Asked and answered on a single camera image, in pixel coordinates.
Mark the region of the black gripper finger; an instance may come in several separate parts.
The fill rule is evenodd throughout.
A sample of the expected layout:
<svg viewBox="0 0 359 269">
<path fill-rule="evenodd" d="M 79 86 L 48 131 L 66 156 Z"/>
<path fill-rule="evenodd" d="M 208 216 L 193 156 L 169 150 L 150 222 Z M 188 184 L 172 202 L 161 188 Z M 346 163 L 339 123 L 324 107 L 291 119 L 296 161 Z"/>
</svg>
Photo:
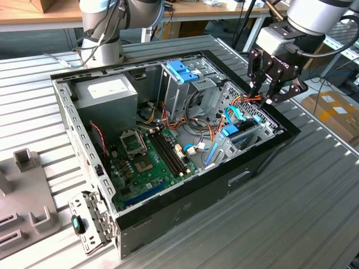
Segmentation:
<svg viewBox="0 0 359 269">
<path fill-rule="evenodd" d="M 260 108 L 264 104 L 282 103 L 308 90 L 308 86 L 298 78 L 297 71 L 272 69 L 267 75 L 271 78 L 271 83 L 267 93 L 263 94 Z M 284 93 L 281 93 L 280 91 L 286 82 L 290 82 L 289 88 Z"/>
<path fill-rule="evenodd" d="M 251 49 L 248 53 L 248 69 L 247 76 L 251 79 L 251 90 L 248 94 L 250 98 L 254 98 L 262 84 L 267 79 L 265 74 L 266 64 L 262 64 L 264 51 L 260 49 Z"/>
</svg>

